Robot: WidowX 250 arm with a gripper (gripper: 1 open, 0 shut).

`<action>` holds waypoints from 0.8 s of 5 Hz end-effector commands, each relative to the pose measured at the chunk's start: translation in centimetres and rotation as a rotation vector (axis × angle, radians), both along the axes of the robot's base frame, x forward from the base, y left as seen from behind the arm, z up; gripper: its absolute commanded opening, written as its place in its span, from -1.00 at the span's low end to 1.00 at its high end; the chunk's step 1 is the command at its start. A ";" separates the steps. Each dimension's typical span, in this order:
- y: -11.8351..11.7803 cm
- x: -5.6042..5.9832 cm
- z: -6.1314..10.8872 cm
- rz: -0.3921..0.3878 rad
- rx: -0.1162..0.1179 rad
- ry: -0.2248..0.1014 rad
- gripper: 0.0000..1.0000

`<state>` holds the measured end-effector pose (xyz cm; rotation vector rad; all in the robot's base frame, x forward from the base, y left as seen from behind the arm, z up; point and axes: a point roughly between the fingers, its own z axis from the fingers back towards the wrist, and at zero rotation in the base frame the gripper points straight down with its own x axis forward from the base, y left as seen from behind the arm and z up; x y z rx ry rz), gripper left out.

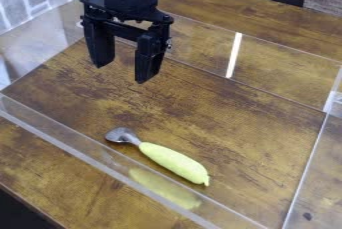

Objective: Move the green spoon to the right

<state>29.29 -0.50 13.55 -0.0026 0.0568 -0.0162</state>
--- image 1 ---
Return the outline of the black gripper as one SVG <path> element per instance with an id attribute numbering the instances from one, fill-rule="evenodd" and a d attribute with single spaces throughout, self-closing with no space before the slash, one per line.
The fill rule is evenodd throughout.
<path id="1" fill-rule="evenodd" d="M 158 9 L 159 0 L 79 0 L 84 6 L 82 26 L 94 65 L 115 58 L 114 36 L 138 39 L 135 81 L 147 82 L 160 70 L 170 39 L 172 17 Z"/>

